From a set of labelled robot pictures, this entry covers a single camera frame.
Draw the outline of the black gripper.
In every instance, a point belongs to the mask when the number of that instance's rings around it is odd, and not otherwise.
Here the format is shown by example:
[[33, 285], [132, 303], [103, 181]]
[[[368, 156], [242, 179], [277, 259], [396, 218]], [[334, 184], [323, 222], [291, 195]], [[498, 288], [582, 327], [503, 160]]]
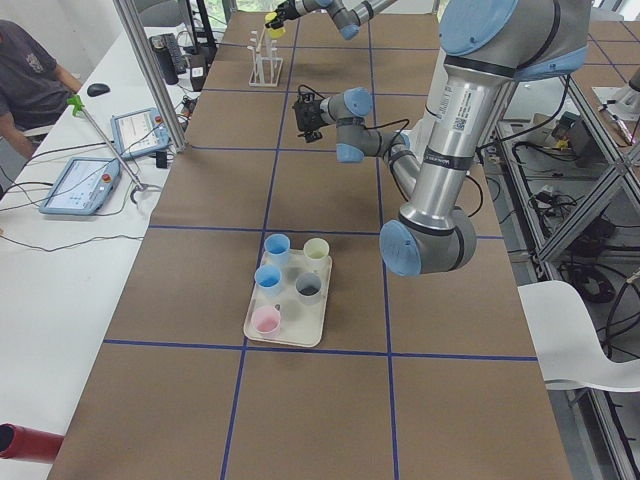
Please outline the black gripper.
[[266, 28], [283, 28], [286, 21], [298, 18], [294, 1], [284, 1], [265, 16]]
[[292, 109], [294, 110], [299, 137], [303, 137], [306, 143], [310, 143], [312, 138], [319, 140], [323, 126], [321, 116], [321, 104], [323, 95], [307, 85], [299, 85], [297, 89], [297, 99]]

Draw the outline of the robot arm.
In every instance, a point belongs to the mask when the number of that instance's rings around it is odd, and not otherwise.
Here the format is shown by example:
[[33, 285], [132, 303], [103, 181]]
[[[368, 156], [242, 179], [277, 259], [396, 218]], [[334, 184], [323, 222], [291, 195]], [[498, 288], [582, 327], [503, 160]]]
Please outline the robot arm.
[[473, 257], [476, 233], [456, 201], [500, 88], [568, 75], [587, 54], [588, 1], [452, 1], [439, 26], [446, 73], [428, 142], [416, 155], [401, 133], [366, 126], [364, 88], [320, 99], [300, 87], [293, 109], [307, 142], [336, 128], [343, 163], [381, 157], [407, 201], [380, 231], [386, 267], [399, 276], [453, 271]]
[[340, 0], [289, 0], [265, 16], [265, 27], [275, 31], [282, 29], [286, 21], [325, 10], [342, 37], [351, 40], [364, 24], [395, 3], [396, 0], [361, 1], [348, 9]]

